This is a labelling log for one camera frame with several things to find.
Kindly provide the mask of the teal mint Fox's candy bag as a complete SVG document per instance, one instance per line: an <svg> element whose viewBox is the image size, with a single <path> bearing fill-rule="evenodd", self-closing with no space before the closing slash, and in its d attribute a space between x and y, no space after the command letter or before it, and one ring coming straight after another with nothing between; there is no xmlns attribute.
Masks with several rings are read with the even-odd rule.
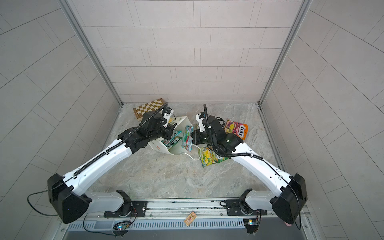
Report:
<svg viewBox="0 0 384 240"><path fill-rule="evenodd" d="M187 152L191 152L192 146L193 146L193 137L192 133L194 131L193 126L186 126L185 130L183 131L183 138L182 138L182 148L185 149Z"/></svg>

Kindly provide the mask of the orange Fox's candy bag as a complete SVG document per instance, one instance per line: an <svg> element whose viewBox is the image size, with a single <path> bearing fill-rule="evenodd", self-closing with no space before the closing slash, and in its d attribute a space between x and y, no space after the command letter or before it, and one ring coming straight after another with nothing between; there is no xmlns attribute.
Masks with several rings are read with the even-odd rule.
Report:
<svg viewBox="0 0 384 240"><path fill-rule="evenodd" d="M230 134L233 133L240 137L242 140L246 139L249 127L246 124L238 123L235 121L227 120L225 124L225 132Z"/></svg>

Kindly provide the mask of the white paper bag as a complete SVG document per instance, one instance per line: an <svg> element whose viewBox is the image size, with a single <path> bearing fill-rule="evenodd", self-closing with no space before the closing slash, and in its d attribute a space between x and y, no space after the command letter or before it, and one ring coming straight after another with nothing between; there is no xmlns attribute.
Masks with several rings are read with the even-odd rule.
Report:
<svg viewBox="0 0 384 240"><path fill-rule="evenodd" d="M189 118L187 116L176 118L171 117L171 122L168 124L168 126L170 127L174 124L176 124L176 128L173 130L170 140L158 138L149 142L149 146L157 152L172 156L186 155L192 160L198 161L201 157L199 155L200 148L198 146L193 145L195 148L197 148L197 150L193 150L193 148L191 148L191 151L188 151L182 146L183 136L186 132L186 127L192 126Z"/></svg>

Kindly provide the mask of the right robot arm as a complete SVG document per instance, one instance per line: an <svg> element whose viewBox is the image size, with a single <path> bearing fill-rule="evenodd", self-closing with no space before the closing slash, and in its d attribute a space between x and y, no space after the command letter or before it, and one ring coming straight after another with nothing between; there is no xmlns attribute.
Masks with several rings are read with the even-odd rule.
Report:
<svg viewBox="0 0 384 240"><path fill-rule="evenodd" d="M206 144L221 158L229 158L247 168L271 191L272 197L258 200L253 191L244 197L246 208L261 209L265 206L285 223L292 225L301 220L301 210L308 200L306 181L299 175L290 175L275 167L253 151L234 133L226 133L223 120L207 112L197 114L199 128L192 133L194 144Z"/></svg>

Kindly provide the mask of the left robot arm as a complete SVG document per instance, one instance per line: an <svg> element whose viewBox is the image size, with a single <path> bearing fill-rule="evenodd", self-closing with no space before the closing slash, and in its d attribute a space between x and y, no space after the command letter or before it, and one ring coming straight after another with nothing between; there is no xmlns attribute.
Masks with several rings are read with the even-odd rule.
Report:
<svg viewBox="0 0 384 240"><path fill-rule="evenodd" d="M125 217L132 211L132 200L122 190L113 193L92 193L89 187L122 160L145 148L158 138L169 140L176 124L170 125L173 110L167 104L145 113L141 123L120 133L116 140L98 155L64 174L48 179L49 202L65 224L84 214L112 212Z"/></svg>

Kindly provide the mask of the green snack packs in bag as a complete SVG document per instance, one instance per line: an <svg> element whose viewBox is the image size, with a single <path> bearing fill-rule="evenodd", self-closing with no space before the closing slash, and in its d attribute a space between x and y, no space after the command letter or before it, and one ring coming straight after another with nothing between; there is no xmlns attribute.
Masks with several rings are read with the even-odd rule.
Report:
<svg viewBox="0 0 384 240"><path fill-rule="evenodd" d="M171 149L175 144L177 144L182 139L182 131L174 131L170 140L161 140L161 142L167 147L167 149Z"/></svg>

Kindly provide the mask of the wooden chessboard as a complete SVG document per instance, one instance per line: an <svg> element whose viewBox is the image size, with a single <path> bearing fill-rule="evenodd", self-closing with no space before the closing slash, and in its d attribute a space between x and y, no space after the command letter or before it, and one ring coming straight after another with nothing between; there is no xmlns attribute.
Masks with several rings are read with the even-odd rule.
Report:
<svg viewBox="0 0 384 240"><path fill-rule="evenodd" d="M141 121L145 113L158 110L164 103L166 103L166 101L160 98L152 102L140 105L134 108L133 111L135 113L137 120Z"/></svg>

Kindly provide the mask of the wooden mousetrap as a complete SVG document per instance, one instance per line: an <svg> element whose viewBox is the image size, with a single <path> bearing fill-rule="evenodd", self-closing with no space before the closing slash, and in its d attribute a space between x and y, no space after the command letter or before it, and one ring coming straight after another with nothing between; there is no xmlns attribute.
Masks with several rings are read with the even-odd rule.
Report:
<svg viewBox="0 0 384 240"><path fill-rule="evenodd" d="M187 227L189 227L189 226L192 224L192 222L196 219L196 217L197 217L197 214L196 214L194 211L192 211L192 212L185 218L185 220L184 220L185 225L186 225Z"/></svg>

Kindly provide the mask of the right circuit board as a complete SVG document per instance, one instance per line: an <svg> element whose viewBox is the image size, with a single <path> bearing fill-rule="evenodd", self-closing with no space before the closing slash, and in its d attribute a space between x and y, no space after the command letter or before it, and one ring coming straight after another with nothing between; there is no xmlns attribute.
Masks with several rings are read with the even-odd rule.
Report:
<svg viewBox="0 0 384 240"><path fill-rule="evenodd" d="M258 218L243 219L248 234L255 234L259 230L260 220Z"/></svg>

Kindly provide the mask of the circuit board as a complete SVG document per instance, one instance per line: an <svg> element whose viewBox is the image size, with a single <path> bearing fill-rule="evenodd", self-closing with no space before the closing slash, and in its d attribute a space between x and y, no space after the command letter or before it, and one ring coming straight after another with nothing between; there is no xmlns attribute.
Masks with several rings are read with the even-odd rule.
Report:
<svg viewBox="0 0 384 240"><path fill-rule="evenodd" d="M131 223L131 221L116 223L112 228L115 237L123 237L129 231Z"/></svg>
<svg viewBox="0 0 384 240"><path fill-rule="evenodd" d="M258 218L243 219L248 234L255 234L259 230L260 220Z"/></svg>

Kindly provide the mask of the left circuit board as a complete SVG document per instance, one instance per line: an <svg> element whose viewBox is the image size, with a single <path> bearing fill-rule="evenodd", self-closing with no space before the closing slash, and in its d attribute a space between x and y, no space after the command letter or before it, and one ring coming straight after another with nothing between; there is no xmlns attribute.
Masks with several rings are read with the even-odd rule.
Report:
<svg viewBox="0 0 384 240"><path fill-rule="evenodd" d="M129 231L131 223L131 221L116 223L112 228L115 237L123 237Z"/></svg>

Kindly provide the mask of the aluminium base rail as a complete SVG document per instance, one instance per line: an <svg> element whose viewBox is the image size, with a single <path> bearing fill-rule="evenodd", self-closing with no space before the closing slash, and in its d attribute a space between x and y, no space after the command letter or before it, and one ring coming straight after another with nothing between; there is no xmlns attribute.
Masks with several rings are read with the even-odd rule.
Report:
<svg viewBox="0 0 384 240"><path fill-rule="evenodd" d="M275 213L288 224L293 224L306 199L295 197L293 193L272 197L266 192L245 192L239 199L149 199L131 200L120 195L94 195L92 198L74 198L64 201L57 210L64 223L72 223L89 213L102 212L105 218L124 218L137 213L139 218L185 215L195 212L197 215L253 216L257 212Z"/></svg>

